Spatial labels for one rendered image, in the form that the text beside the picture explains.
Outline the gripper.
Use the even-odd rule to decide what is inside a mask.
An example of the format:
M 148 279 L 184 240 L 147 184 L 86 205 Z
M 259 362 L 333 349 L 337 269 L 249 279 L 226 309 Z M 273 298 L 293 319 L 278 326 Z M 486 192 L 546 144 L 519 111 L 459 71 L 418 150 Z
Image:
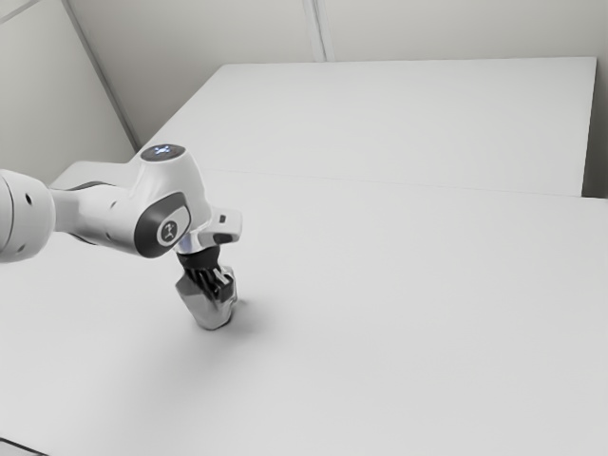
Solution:
M 193 254 L 177 254 L 180 265 L 193 281 L 199 275 L 213 272 L 213 295 L 216 301 L 229 301 L 235 295 L 235 278 L 231 268 L 219 267 L 220 247 L 212 246 Z

